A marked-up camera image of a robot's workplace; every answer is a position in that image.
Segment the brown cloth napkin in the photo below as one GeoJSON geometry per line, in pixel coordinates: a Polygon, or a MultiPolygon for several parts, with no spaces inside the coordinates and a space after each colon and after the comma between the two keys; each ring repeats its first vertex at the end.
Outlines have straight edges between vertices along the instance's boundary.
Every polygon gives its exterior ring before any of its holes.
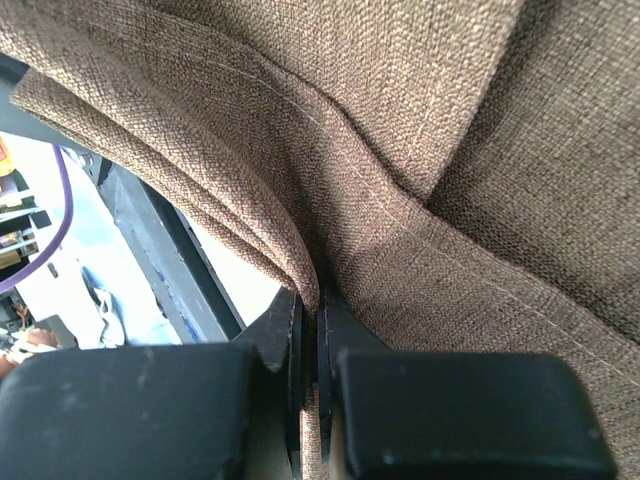
{"type": "Polygon", "coordinates": [[[12,103],[412,350],[537,351],[639,475],[635,1],[5,1],[12,103]]]}

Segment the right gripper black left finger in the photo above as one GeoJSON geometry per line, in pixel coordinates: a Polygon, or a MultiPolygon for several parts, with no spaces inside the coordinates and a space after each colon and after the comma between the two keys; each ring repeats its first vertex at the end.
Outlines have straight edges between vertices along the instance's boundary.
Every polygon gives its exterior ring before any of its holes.
{"type": "Polygon", "coordinates": [[[278,292],[238,337],[184,346],[68,349],[1,385],[5,479],[295,479],[291,325],[278,292]]]}

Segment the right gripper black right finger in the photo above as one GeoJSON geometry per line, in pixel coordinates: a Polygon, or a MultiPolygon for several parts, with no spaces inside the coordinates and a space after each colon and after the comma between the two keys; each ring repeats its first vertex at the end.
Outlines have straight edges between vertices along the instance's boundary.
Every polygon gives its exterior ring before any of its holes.
{"type": "Polygon", "coordinates": [[[318,380],[333,479],[613,479],[588,394],[560,359],[386,346],[322,289],[318,380]]]}

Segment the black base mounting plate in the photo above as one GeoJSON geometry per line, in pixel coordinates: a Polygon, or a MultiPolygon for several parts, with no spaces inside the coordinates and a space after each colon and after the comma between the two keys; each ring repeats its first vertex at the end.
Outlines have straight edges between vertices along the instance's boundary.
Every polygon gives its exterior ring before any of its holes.
{"type": "Polygon", "coordinates": [[[9,96],[28,67],[1,56],[1,130],[58,144],[82,167],[115,220],[169,323],[185,343],[230,341],[245,328],[186,217],[126,169],[18,109],[9,96]]]}

